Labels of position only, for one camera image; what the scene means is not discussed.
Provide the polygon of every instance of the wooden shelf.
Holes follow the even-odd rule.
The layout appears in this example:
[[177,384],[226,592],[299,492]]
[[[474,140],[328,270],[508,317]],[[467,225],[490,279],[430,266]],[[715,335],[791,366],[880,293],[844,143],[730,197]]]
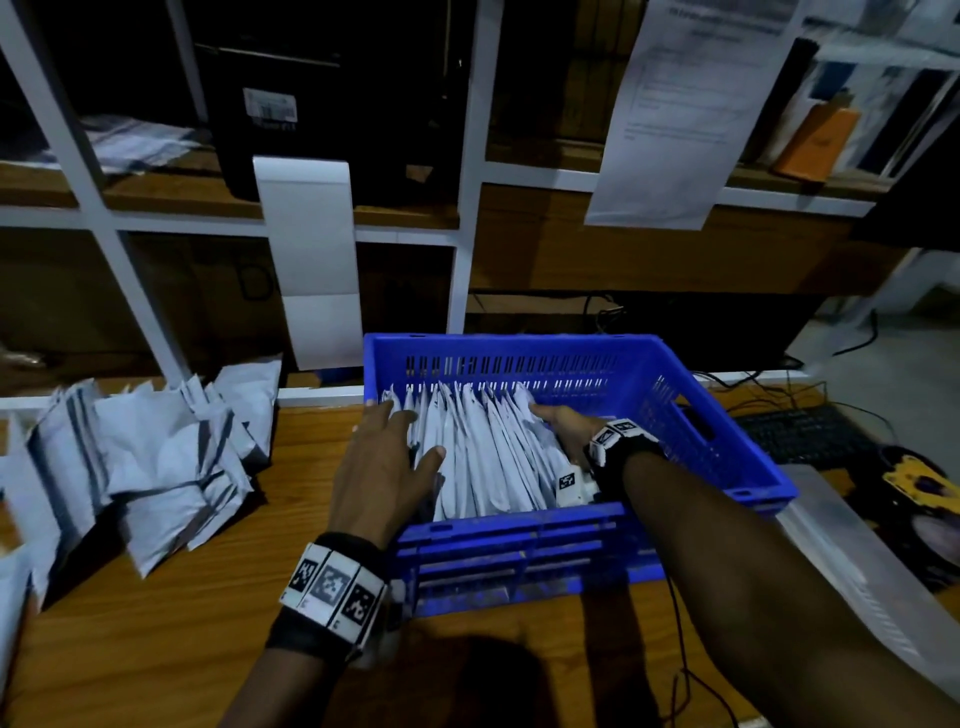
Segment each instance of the wooden shelf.
[[[591,142],[568,139],[510,139],[491,132],[487,159],[551,169],[599,172],[603,149],[603,144]],[[738,166],[733,170],[727,186],[876,202],[889,191],[893,182],[868,172],[851,170],[836,175],[826,184],[811,185],[772,175],[762,168]]]
[[[230,194],[217,156],[201,149],[144,175],[111,178],[104,190],[111,209],[213,217],[262,217],[260,205]],[[0,162],[0,205],[76,207],[62,172]],[[453,204],[403,207],[358,206],[357,225],[456,230],[460,219]]]

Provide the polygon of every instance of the white shelf frame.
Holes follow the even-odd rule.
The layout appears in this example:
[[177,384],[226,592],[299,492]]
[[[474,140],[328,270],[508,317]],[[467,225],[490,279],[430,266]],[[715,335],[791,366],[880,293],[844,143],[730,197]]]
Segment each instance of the white shelf frame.
[[[464,134],[457,230],[356,226],[359,242],[398,245],[438,245],[454,249],[449,304],[448,333],[464,329],[473,244],[484,183],[592,192],[597,175],[567,169],[548,169],[487,160],[493,85],[505,0],[478,0],[474,29]],[[202,90],[190,53],[189,33],[179,0],[168,0],[184,73],[198,111]],[[91,231],[150,345],[163,375],[171,382],[189,375],[189,369],[150,292],[136,272],[127,233],[151,232],[239,237],[267,237],[266,223],[259,219],[127,212],[107,207],[102,189],[105,179],[76,114],[70,108],[60,79],[49,61],[44,41],[24,0],[0,0],[0,47],[27,101],[63,169],[79,207],[0,206],[0,227]],[[718,205],[787,210],[810,214],[862,217],[873,203],[833,197],[793,195],[781,192],[726,187]]]

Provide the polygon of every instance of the finger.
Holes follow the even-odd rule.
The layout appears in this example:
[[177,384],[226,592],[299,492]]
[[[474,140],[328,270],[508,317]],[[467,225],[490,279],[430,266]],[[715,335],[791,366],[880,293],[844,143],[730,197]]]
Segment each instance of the finger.
[[401,409],[395,412],[387,422],[387,429],[400,432],[404,437],[407,435],[407,427],[417,421],[417,413],[412,409]]
[[368,401],[367,406],[364,407],[363,419],[360,420],[360,425],[357,426],[358,431],[379,430],[387,426],[387,420],[390,418],[390,410],[394,408],[394,401],[387,400],[380,404],[376,402],[371,404],[371,401]]
[[551,425],[554,425],[557,422],[557,416],[559,413],[560,407],[553,407],[549,404],[536,404],[535,402],[530,402],[530,411],[537,415],[541,420],[549,422]]
[[412,478],[417,499],[433,492],[433,484],[437,480],[437,473],[445,457],[446,448],[442,445],[437,445],[423,454]]

